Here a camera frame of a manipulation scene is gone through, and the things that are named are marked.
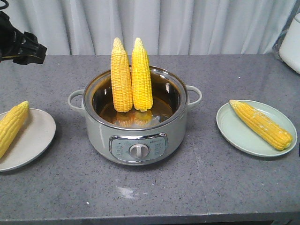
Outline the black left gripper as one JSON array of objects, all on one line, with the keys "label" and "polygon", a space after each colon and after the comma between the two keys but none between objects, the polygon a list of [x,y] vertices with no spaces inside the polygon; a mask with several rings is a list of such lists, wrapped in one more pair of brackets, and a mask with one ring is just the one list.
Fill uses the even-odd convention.
[{"label": "black left gripper", "polygon": [[0,60],[12,60],[20,65],[44,63],[47,48],[38,43],[37,37],[30,32],[20,32],[9,16],[0,13]]}]

